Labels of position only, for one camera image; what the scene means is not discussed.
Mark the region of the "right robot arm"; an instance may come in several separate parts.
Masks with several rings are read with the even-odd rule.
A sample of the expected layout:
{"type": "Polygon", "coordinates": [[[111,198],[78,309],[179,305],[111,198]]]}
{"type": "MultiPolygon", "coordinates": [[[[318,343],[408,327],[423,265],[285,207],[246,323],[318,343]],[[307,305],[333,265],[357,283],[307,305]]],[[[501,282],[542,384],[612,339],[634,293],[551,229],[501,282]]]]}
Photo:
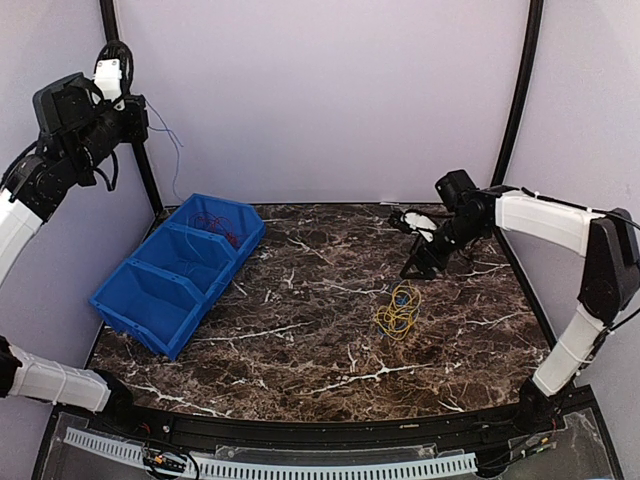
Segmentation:
{"type": "Polygon", "coordinates": [[[513,401],[550,349],[543,333],[557,337],[568,325],[582,268],[568,249],[511,232],[504,246],[482,241],[473,260],[456,256],[435,280],[412,283],[423,291],[429,332],[460,354],[474,382],[513,401]]]}

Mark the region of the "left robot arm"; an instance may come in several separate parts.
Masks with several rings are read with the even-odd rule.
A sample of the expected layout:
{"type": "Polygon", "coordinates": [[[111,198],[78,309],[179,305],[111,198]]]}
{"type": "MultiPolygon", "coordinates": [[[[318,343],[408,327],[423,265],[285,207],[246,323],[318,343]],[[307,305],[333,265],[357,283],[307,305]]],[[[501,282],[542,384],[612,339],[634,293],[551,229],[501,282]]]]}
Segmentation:
{"type": "MultiPolygon", "coordinates": [[[[47,223],[75,186],[104,180],[117,184],[100,165],[117,157],[122,143],[148,137],[145,99],[129,92],[109,98],[82,73],[64,77],[36,92],[38,138],[10,165],[1,179],[1,274],[8,275],[26,245],[47,223]]],[[[120,436],[141,427],[133,395],[113,374],[80,369],[31,354],[1,341],[1,395],[21,396],[52,405],[78,407],[101,415],[120,436]]]]}

